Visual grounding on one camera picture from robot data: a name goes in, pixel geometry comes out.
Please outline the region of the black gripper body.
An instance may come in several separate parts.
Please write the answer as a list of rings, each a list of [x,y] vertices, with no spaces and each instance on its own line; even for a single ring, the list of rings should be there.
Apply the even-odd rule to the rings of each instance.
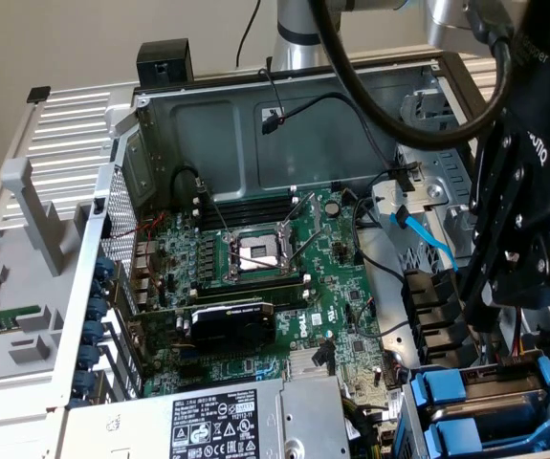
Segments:
[[[527,188],[550,191],[550,1],[530,1],[515,30],[501,20],[492,51],[510,46],[509,93],[492,130],[492,171],[511,177],[518,167]]]

